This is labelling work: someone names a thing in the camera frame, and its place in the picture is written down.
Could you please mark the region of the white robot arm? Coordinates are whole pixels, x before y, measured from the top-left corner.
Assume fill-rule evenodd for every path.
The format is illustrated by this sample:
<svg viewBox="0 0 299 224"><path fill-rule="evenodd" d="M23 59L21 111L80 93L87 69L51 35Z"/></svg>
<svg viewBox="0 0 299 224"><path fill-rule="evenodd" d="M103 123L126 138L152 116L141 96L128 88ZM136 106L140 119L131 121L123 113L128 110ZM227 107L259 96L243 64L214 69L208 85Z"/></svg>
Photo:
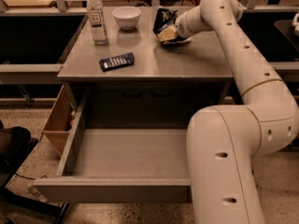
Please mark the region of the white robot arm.
<svg viewBox="0 0 299 224"><path fill-rule="evenodd" d="M299 108L284 81L238 25L236 0L201 0L177 16L164 14L154 33L163 43L215 32L242 97L213 105L188 125L186 153L196 224L264 224L251 159L290 144Z"/></svg>

